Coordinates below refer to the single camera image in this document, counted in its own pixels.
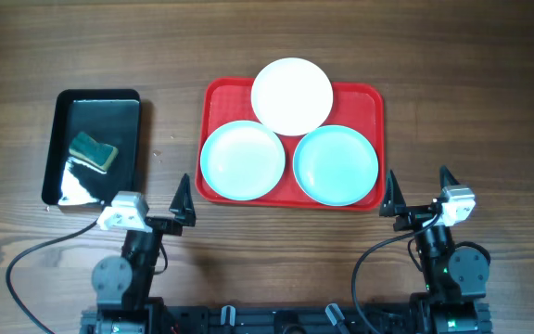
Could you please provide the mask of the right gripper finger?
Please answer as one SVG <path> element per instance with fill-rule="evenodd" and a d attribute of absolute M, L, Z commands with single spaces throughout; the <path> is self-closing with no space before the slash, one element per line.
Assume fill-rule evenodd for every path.
<path fill-rule="evenodd" d="M 404 215 L 406 208 L 407 205 L 402 195 L 397 178 L 393 171 L 389 170 L 386 178 L 385 195 L 381 202 L 379 215 L 382 217 Z"/>
<path fill-rule="evenodd" d="M 442 165 L 439 168 L 439 183 L 440 183 L 441 189 L 447 186 L 459 186 L 460 185 L 460 183 L 456 180 L 456 178 L 450 172 L 448 167 L 445 165 Z"/>

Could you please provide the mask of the green and yellow sponge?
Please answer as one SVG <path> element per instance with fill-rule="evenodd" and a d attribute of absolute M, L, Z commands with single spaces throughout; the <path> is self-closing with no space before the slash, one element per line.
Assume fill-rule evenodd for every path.
<path fill-rule="evenodd" d="M 72 157 L 85 162 L 101 173 L 108 171 L 118 153 L 117 148 L 98 142 L 84 132 L 78 133 L 69 145 L 69 154 Z"/>

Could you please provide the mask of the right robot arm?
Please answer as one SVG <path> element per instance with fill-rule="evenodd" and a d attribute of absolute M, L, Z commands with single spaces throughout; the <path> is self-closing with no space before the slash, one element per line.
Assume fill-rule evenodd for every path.
<path fill-rule="evenodd" d="M 491 333 L 486 297 L 490 253 L 471 241 L 455 242 L 451 228 L 464 222 L 476 206 L 473 190 L 460 184 L 449 169 L 439 169 L 439 196 L 427 205 L 409 206 L 393 172 L 379 214 L 396 219 L 393 229 L 414 235 L 410 241 L 426 283 L 425 293 L 410 297 L 408 321 L 415 333 Z"/>

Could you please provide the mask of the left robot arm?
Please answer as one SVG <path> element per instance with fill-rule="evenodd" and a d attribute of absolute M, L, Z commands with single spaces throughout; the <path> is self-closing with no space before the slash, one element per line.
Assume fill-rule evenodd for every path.
<path fill-rule="evenodd" d="M 193 227 L 196 213 L 191 197 L 190 178 L 184 175 L 173 197 L 171 217 L 151 217 L 141 193 L 121 191 L 97 219 L 103 230 L 112 227 L 126 231 L 119 256 L 109 256 L 95 265 L 92 286 L 96 309 L 84 312 L 81 333 L 177 333 L 177 321 L 164 301 L 149 296 L 156 264 L 165 256 L 165 235 L 181 236 Z"/>

